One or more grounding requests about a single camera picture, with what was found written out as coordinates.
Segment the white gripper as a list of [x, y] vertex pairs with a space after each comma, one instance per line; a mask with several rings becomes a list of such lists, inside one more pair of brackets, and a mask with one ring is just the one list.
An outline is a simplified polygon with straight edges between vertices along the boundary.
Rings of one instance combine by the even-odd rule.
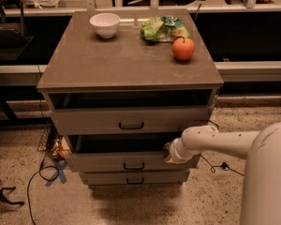
[[164, 158], [168, 164], [182, 164], [188, 162], [192, 157], [198, 155], [200, 150], [192, 150], [185, 146], [181, 138], [176, 138], [172, 142], [167, 142], [163, 150], [168, 151], [169, 157]]

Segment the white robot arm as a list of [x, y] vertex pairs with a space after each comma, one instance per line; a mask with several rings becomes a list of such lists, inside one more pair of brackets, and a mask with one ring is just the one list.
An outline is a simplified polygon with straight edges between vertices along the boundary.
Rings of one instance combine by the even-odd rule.
[[164, 161], [182, 164], [203, 151], [244, 159], [240, 225], [281, 225], [281, 122], [261, 131], [189, 127], [165, 144]]

